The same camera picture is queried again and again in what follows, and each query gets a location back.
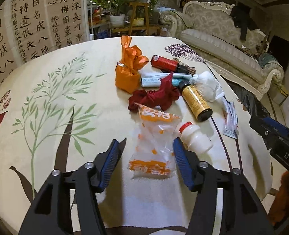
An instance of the orange gift bag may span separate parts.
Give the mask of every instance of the orange gift bag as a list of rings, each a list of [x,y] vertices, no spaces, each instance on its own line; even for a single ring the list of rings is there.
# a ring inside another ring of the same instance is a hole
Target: orange gift bag
[[[130,47],[131,36],[122,36],[122,59],[117,63],[115,68],[116,79],[115,85],[132,94],[140,85],[140,74],[138,70],[142,69],[149,59],[142,56],[140,48],[136,45]]]

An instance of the metal screw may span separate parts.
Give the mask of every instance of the metal screw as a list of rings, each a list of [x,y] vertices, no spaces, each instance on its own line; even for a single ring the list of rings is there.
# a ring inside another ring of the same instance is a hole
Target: metal screw
[[[208,166],[209,166],[209,164],[207,163],[207,162],[200,162],[199,163],[199,166],[201,167],[201,168],[207,168]]]
[[[86,169],[91,169],[91,168],[93,168],[93,167],[94,167],[94,163],[89,162],[89,163],[86,163],[86,164],[85,164],[85,168],[86,168]]]
[[[58,169],[52,171],[52,176],[58,176],[61,172]]]
[[[233,174],[236,174],[236,175],[240,175],[241,174],[241,170],[238,169],[238,168],[233,168],[232,172],[233,172]]]

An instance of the red canister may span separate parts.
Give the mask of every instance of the red canister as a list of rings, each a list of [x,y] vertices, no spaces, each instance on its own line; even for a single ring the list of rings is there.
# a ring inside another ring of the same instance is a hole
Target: red canister
[[[179,62],[167,59],[165,57],[154,55],[151,59],[151,65],[160,70],[176,71]]]

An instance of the white plastic bottle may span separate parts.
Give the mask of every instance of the white plastic bottle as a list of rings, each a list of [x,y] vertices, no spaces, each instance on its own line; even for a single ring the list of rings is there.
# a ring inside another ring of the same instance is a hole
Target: white plastic bottle
[[[206,153],[213,147],[211,140],[201,132],[198,125],[187,122],[180,127],[181,141],[188,146],[188,150],[197,155]]]

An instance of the plastic snack bag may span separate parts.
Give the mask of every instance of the plastic snack bag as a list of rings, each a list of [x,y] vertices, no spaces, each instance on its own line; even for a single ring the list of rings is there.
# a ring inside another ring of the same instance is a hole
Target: plastic snack bag
[[[174,131],[182,117],[139,105],[141,118],[136,152],[128,168],[150,174],[171,175],[175,169]]]
[[[227,101],[222,98],[223,111],[225,116],[225,127],[223,134],[233,139],[238,138],[238,116],[233,102]]]

